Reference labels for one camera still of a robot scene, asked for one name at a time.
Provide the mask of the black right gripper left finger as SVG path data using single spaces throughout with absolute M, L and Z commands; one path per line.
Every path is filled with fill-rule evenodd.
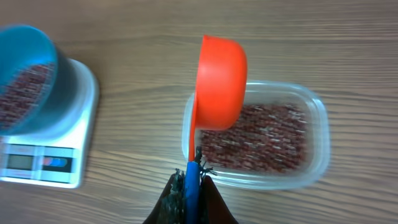
M 143 224 L 181 224 L 185 222 L 184 180 L 184 171 L 176 169 Z

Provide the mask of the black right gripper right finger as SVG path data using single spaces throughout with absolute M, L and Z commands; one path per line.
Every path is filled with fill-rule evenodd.
M 215 183 L 210 176 L 202 182 L 203 222 L 207 224 L 238 224 L 228 206 L 224 202 Z

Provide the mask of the red measuring scoop blue handle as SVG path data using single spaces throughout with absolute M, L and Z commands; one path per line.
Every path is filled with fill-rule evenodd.
M 203 36 L 189 128 L 186 223 L 196 223 L 198 213 L 200 165 L 194 161 L 195 131 L 224 130 L 236 122 L 243 106 L 247 72 L 246 54 L 237 42 Z

